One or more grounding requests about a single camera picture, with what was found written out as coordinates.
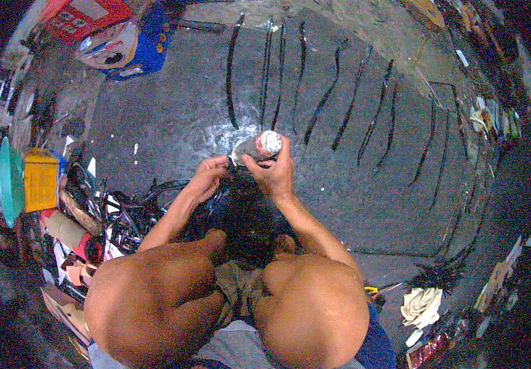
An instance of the container lid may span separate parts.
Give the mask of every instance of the container lid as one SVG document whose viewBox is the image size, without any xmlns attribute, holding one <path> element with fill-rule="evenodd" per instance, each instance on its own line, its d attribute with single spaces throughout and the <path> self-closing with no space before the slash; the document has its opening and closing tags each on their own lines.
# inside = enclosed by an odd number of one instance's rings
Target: container lid
<svg viewBox="0 0 531 369">
<path fill-rule="evenodd" d="M 9 228 L 23 211 L 23 161 L 3 138 L 0 148 L 0 200 L 3 217 Z"/>
</svg>

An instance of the plastic container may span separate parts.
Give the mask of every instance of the plastic container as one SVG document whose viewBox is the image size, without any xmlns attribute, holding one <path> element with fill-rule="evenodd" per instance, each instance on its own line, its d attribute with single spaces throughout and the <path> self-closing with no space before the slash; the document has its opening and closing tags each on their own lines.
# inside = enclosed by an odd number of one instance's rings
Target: plastic container
<svg viewBox="0 0 531 369">
<path fill-rule="evenodd" d="M 0 147 L 0 205 L 9 228 L 13 228 L 24 206 L 22 172 L 21 156 L 4 137 Z"/>
<path fill-rule="evenodd" d="M 120 0 L 49 0 L 40 23 L 56 38 L 72 44 L 131 16 L 128 5 Z"/>
<path fill-rule="evenodd" d="M 58 184 L 65 160 L 45 149 L 26 152 L 23 191 L 24 211 L 54 208 L 58 204 Z"/>
</svg>

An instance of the rubber strip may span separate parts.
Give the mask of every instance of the rubber strip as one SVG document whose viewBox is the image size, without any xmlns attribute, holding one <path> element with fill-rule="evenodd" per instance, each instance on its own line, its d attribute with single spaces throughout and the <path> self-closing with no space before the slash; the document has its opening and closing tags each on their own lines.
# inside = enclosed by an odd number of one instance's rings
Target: rubber strip
<svg viewBox="0 0 531 369">
<path fill-rule="evenodd" d="M 331 92 L 333 92 L 333 89 L 335 88 L 335 85 L 337 83 L 337 80 L 339 78 L 339 57 L 341 56 L 341 51 L 343 50 L 343 46 L 348 42 L 348 39 L 342 41 L 342 43 L 335 49 L 335 55 L 333 56 L 333 59 L 335 59 L 335 79 L 333 80 L 333 83 L 325 92 L 323 97 L 321 97 L 321 100 L 319 101 L 319 104 L 317 105 L 317 108 L 314 110 L 313 117 L 310 119 L 309 126 L 306 129 L 305 133 L 305 145 L 309 144 L 310 135 L 313 133 L 314 124 L 317 122 L 317 119 L 319 118 L 319 115 L 325 108 L 325 103 L 327 103 L 327 99 L 331 95 Z"/>
<path fill-rule="evenodd" d="M 452 96 L 454 98 L 454 105 L 456 106 L 456 123 L 458 124 L 458 133 L 461 137 L 462 148 L 465 151 L 465 159 L 469 159 L 469 149 L 466 146 L 465 126 L 462 123 L 461 118 L 461 103 L 458 101 L 458 93 L 456 92 L 456 86 L 446 82 L 429 82 L 430 85 L 449 85 L 452 89 Z"/>
<path fill-rule="evenodd" d="M 382 102 L 384 101 L 384 96 L 387 93 L 388 80 L 389 78 L 391 78 L 391 72 L 393 70 L 393 62 L 394 59 L 391 59 L 391 61 L 388 62 L 387 72 L 384 75 L 384 81 L 382 81 L 382 87 L 380 90 L 380 101 L 378 102 L 377 111 L 374 114 L 372 122 L 370 122 L 370 124 L 368 125 L 368 129 L 366 129 L 366 135 L 364 135 L 364 139 L 362 140 L 362 144 L 360 145 L 360 149 L 358 150 L 358 165 L 360 165 L 360 160 L 362 159 L 362 156 L 364 156 L 366 147 L 368 146 L 370 138 L 373 135 L 374 127 L 376 126 L 378 115 L 380 114 L 380 109 L 382 108 Z"/>
<path fill-rule="evenodd" d="M 305 35 L 305 23 L 301 22 L 299 25 L 299 41 L 300 41 L 300 72 L 299 81 L 296 83 L 296 91 L 294 93 L 294 106 L 292 107 L 292 132 L 296 133 L 296 121 L 294 115 L 296 114 L 296 103 L 299 99 L 299 88 L 302 82 L 302 77 L 305 75 L 305 63 L 306 63 L 306 35 Z"/>
<path fill-rule="evenodd" d="M 235 107 L 232 104 L 232 84 L 231 84 L 231 75 L 232 75 L 232 57 L 235 53 L 235 44 L 237 43 L 237 36 L 239 36 L 239 28 L 243 24 L 243 19 L 245 19 L 245 13 L 241 13 L 239 20 L 235 24 L 235 28 L 232 31 L 231 42 L 229 42 L 229 53 L 226 58 L 226 104 L 228 105 L 229 118 L 231 119 L 231 124 L 234 128 L 239 129 L 237 125 L 237 120 L 235 118 Z"/>
<path fill-rule="evenodd" d="M 353 96 L 352 101 L 349 104 L 348 111 L 345 113 L 345 116 L 343 117 L 343 123 L 339 130 L 337 131 L 337 135 L 335 135 L 335 140 L 333 140 L 333 144 L 331 144 L 331 150 L 335 151 L 337 150 L 337 146 L 339 145 L 339 141 L 341 140 L 341 137 L 343 137 L 343 132 L 345 132 L 345 129 L 349 122 L 349 117 L 352 115 L 353 110 L 353 103 L 356 100 L 356 95 L 358 94 L 358 87 L 360 86 L 360 78 L 362 77 L 362 73 L 364 72 L 364 66 L 368 63 L 368 59 L 370 59 L 370 53 L 372 52 L 373 47 L 370 45 L 368 47 L 368 52 L 362 60 L 360 61 L 360 64 L 358 65 L 358 71 L 356 72 L 356 78 L 353 83 Z"/>
<path fill-rule="evenodd" d="M 388 139 L 387 139 L 387 149 L 382 154 L 382 158 L 378 161 L 374 167 L 374 171 L 378 172 L 384 162 L 384 159 L 387 158 L 388 152 L 391 151 L 391 146 L 393 145 L 393 136 L 395 135 L 395 101 L 397 100 L 397 89 L 399 87 L 399 81 L 395 83 L 393 88 L 393 100 L 391 102 L 391 126 L 388 129 Z"/>
<path fill-rule="evenodd" d="M 449 140 L 449 130 L 450 130 L 450 112 L 446 111 L 446 135 L 444 136 L 444 151 L 442 152 L 442 162 L 440 163 L 440 173 L 436 181 L 436 188 L 434 189 L 434 198 L 432 199 L 432 205 L 430 205 L 430 210 L 436 204 L 436 197 L 438 196 L 438 191 L 440 190 L 440 182 L 442 181 L 442 174 L 444 174 L 444 166 L 446 165 L 446 155 L 448 153 L 448 140 Z"/>
<path fill-rule="evenodd" d="M 408 187 L 413 186 L 413 184 L 417 181 L 417 178 L 419 178 L 419 174 L 421 174 L 421 169 L 423 168 L 423 163 L 425 161 L 425 156 L 427 155 L 427 150 L 430 147 L 430 144 L 432 143 L 432 139 L 434 138 L 434 132 L 436 131 L 436 104 L 435 100 L 432 99 L 432 125 L 430 126 L 430 138 L 427 140 L 427 143 L 425 144 L 425 148 L 423 149 L 423 152 L 421 153 L 421 158 L 419 159 L 419 164 L 417 164 L 417 171 L 415 173 L 415 177 L 413 177 L 413 180 L 407 184 Z"/>
<path fill-rule="evenodd" d="M 271 37 L 274 21 L 270 15 L 267 20 L 267 33 L 265 35 L 264 62 L 262 65 L 262 91 L 260 93 L 260 127 L 264 130 L 264 118 L 267 105 L 267 85 L 269 83 L 269 60 L 271 58 Z"/>
<path fill-rule="evenodd" d="M 278 93 L 278 103 L 276 104 L 276 111 L 274 112 L 274 119 L 271 121 L 271 130 L 276 129 L 276 122 L 278 121 L 278 114 L 280 113 L 280 103 L 282 102 L 282 79 L 284 78 L 284 59 L 286 53 L 286 20 L 282 18 L 282 29 L 280 32 L 280 50 L 278 55 L 278 71 L 280 78 L 280 92 Z"/>
</svg>

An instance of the rag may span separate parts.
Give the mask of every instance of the rag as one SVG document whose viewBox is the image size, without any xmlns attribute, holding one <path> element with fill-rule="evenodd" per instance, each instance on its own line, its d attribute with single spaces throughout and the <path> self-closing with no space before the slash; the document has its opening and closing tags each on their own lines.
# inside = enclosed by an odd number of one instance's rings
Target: rag
<svg viewBox="0 0 531 369">
<path fill-rule="evenodd" d="M 405 318 L 403 325 L 415 325 L 423 329 L 434 323 L 440 317 L 438 308 L 442 300 L 442 290 L 439 288 L 412 288 L 411 293 L 403 296 L 404 302 L 401 313 Z"/>
</svg>

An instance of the blue shorts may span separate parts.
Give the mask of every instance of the blue shorts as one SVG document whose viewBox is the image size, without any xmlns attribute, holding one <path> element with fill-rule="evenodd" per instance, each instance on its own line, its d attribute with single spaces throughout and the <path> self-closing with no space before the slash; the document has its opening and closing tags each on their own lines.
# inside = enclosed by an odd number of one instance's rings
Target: blue shorts
<svg viewBox="0 0 531 369">
<path fill-rule="evenodd" d="M 395 354 L 387 334 L 380 326 L 378 312 L 368 304 L 370 323 L 364 343 L 354 359 L 341 369 L 395 369 Z M 118 363 L 96 343 L 89 346 L 89 355 L 94 369 L 128 369 Z M 244 321 L 236 320 L 214 332 L 210 341 L 185 363 L 169 365 L 170 369 L 192 367 L 282 369 L 267 352 L 259 333 Z"/>
</svg>

